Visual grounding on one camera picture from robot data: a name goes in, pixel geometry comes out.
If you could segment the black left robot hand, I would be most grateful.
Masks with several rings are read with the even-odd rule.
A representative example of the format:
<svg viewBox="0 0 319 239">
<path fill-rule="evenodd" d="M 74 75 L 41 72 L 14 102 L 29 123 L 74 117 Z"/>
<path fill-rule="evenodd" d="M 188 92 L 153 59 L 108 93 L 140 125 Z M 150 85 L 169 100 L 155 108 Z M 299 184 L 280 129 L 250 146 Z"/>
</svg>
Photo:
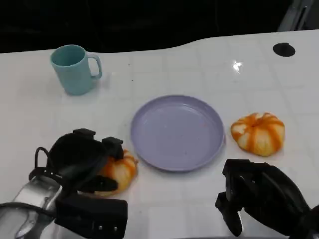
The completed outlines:
<svg viewBox="0 0 319 239">
<path fill-rule="evenodd" d="M 72 190 L 116 191 L 119 183 L 111 176 L 103 176 L 102 169 L 112 159 L 123 159 L 123 141 L 114 137 L 98 141 L 94 135 L 94 131 L 80 128 L 61 136 L 49 150 L 46 166 L 65 178 Z"/>
</svg>

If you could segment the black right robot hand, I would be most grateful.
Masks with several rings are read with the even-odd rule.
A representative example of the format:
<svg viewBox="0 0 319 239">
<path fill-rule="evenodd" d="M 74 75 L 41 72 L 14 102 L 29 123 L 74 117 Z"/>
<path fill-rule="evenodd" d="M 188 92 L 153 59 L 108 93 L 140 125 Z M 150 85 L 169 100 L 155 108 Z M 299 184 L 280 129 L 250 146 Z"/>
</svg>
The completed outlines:
<svg viewBox="0 0 319 239">
<path fill-rule="evenodd" d="M 228 159 L 222 174 L 226 187 L 215 206 L 236 237 L 243 231 L 242 210 L 285 236 L 292 236 L 300 219 L 311 210 L 296 184 L 273 165 Z"/>
</svg>

